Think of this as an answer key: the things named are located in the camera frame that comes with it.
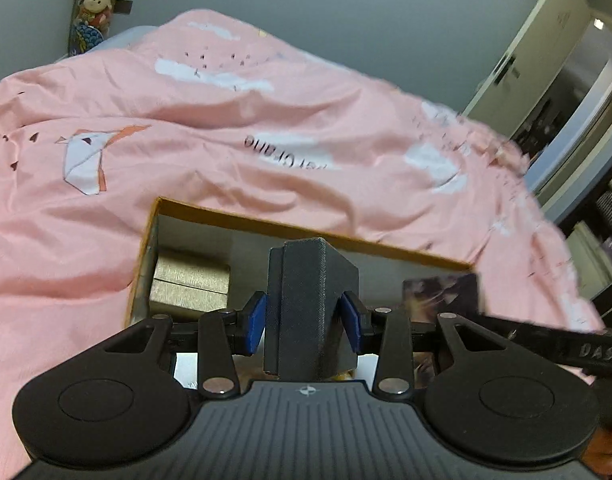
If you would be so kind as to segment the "person's right hand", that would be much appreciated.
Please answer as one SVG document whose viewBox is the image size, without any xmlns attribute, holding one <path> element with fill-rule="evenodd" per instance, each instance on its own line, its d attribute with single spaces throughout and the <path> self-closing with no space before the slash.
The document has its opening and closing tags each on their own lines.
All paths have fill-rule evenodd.
<svg viewBox="0 0 612 480">
<path fill-rule="evenodd" d="M 598 428 L 594 433 L 582 462 L 600 478 L 612 477 L 612 428 Z"/>
</svg>

